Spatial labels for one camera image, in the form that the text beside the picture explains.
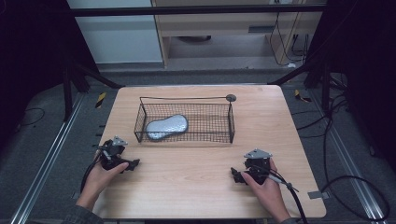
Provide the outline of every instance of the gray carpet floor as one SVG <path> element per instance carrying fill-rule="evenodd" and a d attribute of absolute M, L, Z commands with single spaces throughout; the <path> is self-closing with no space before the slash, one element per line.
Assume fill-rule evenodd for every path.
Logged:
<path fill-rule="evenodd" d="M 139 71 L 125 73 L 103 73 L 117 83 L 128 86 L 139 85 L 210 85 L 251 83 L 263 84 L 286 75 L 290 68 L 230 68 L 181 71 Z M 314 99 L 320 95 L 320 87 L 306 90 L 301 80 L 304 75 L 295 78 L 282 87 L 290 113 L 297 128 L 321 118 L 318 105 L 296 99 L 294 91 L 299 90 L 303 97 Z M 56 223 L 62 220 L 76 199 L 73 194 L 78 192 L 81 178 L 86 167 L 92 160 L 95 146 L 100 140 L 103 125 L 111 111 L 117 90 L 112 90 L 102 83 L 88 78 L 91 89 L 83 94 L 81 109 L 73 123 L 70 133 L 62 146 L 62 150 L 52 167 L 47 181 L 36 199 L 29 221 Z M 95 108 L 101 92 L 106 98 L 101 108 Z M 74 98 L 81 93 L 74 91 Z M 332 90 L 331 96 L 341 94 Z M 21 128 L 14 134 L 8 144 L 8 154 L 1 158 L 0 163 L 0 219 L 5 223 L 12 218 L 29 189 L 45 159 L 56 134 L 59 132 L 64 117 L 63 87 L 56 86 L 39 93 L 27 108 Z M 342 138 L 352 160 L 361 170 L 363 177 L 384 194 L 391 210 L 388 223 L 396 223 L 396 189 L 395 174 L 384 158 L 370 155 L 369 145 L 357 125 L 354 116 L 349 112 L 348 105 L 343 105 L 333 114 L 333 127 Z M 304 151 L 313 170 L 314 177 L 321 188 L 326 184 L 323 162 L 323 135 L 325 121 L 299 131 Z M 327 172 L 330 179 L 346 175 L 346 168 L 336 150 L 337 145 L 329 136 L 326 144 Z M 332 186 L 333 191 L 345 203 L 362 214 L 365 211 L 361 200 L 350 180 L 342 180 Z M 375 194 L 383 212 L 385 206 Z M 324 200 L 327 215 L 312 219 L 310 223 L 371 223 L 347 211 L 331 194 Z M 147 220 L 146 223 L 251 223 L 251 220 Z"/>

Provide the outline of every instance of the wire mesh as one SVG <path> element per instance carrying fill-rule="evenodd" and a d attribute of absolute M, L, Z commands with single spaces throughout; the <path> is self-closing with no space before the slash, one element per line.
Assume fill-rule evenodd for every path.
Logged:
<path fill-rule="evenodd" d="M 234 136 L 233 107 L 228 104 L 185 104 L 177 103 L 182 98 L 163 99 L 166 104 L 141 104 L 136 118 L 134 134 L 138 142 L 176 142 L 176 141 L 210 141 L 232 143 Z M 203 100 L 205 98 L 190 98 L 188 100 Z M 188 122 L 185 132 L 166 132 L 164 138 L 153 140 L 149 138 L 147 126 L 152 121 L 169 119 L 174 115 L 182 115 Z"/>

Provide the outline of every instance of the silver sponge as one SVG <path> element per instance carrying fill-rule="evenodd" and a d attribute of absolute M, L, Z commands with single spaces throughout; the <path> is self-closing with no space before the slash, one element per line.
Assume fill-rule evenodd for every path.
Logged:
<path fill-rule="evenodd" d="M 167 119 L 154 120 L 146 127 L 148 138 L 160 140 L 174 133 L 184 133 L 187 131 L 189 123 L 182 115 L 174 115 Z"/>

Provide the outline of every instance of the person's left hand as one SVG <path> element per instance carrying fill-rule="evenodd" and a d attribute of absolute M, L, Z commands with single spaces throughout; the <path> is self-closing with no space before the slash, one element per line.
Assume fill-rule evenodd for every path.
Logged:
<path fill-rule="evenodd" d="M 108 186 L 111 180 L 128 167 L 128 162 L 124 162 L 111 170 L 105 170 L 100 162 L 97 162 L 87 177 L 83 191 L 81 192 L 76 205 L 92 211 L 99 194 Z"/>

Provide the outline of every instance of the black horizontal bar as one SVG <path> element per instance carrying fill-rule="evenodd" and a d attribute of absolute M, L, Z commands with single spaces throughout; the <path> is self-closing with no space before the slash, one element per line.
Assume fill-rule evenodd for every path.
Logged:
<path fill-rule="evenodd" d="M 314 12 L 323 11 L 325 4 L 310 5 L 235 5 L 235 6 L 193 6 L 193 7 L 115 7 L 115 8 L 73 8 L 70 10 L 53 10 L 47 13 L 67 14 L 74 17 L 104 16 L 142 16 L 175 14 L 220 14 L 220 13 L 254 13 L 254 12 Z"/>

